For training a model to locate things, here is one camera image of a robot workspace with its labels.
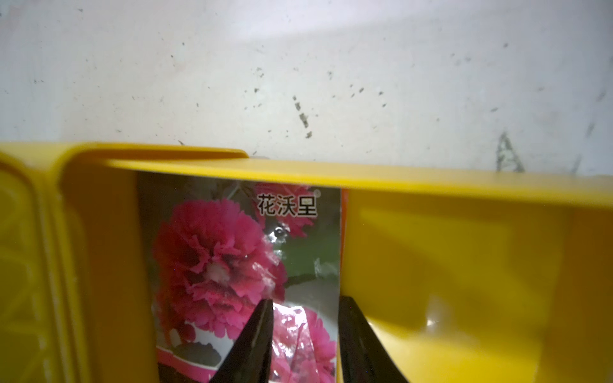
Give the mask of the yellow bottom drawer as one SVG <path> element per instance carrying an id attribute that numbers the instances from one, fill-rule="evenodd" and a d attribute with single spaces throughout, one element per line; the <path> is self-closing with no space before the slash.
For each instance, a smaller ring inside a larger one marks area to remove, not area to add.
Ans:
<path id="1" fill-rule="evenodd" d="M 349 192 L 341 292 L 412 382 L 612 380 L 612 179 L 78 145 L 56 167 L 95 382 L 155 382 L 136 175 Z"/>

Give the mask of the red carnation seed bag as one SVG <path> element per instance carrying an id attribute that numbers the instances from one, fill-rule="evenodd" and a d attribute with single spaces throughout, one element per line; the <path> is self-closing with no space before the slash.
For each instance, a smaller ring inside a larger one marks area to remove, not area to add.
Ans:
<path id="1" fill-rule="evenodd" d="M 137 194 L 160 381 L 211 381 L 263 300 L 268 381 L 337 381 L 338 188 L 141 172 Z"/>

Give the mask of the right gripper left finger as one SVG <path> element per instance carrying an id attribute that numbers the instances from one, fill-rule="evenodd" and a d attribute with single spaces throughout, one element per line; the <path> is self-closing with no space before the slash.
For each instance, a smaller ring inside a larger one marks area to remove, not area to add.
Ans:
<path id="1" fill-rule="evenodd" d="M 261 300 L 209 382 L 269 382 L 274 322 L 273 301 Z"/>

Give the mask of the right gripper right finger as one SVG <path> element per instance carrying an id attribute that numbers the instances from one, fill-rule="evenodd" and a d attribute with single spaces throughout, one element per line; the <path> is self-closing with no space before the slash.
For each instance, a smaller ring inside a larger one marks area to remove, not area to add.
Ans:
<path id="1" fill-rule="evenodd" d="M 345 383 L 408 383 L 379 341 L 356 301 L 339 299 L 340 359 Z"/>

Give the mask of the yellow drawer cabinet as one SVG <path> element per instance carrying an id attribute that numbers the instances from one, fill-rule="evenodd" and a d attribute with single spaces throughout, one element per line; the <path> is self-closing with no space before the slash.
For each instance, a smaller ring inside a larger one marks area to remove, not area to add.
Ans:
<path id="1" fill-rule="evenodd" d="M 37 194 L 26 168 L 3 153 L 1 380 L 60 382 L 63 378 Z"/>

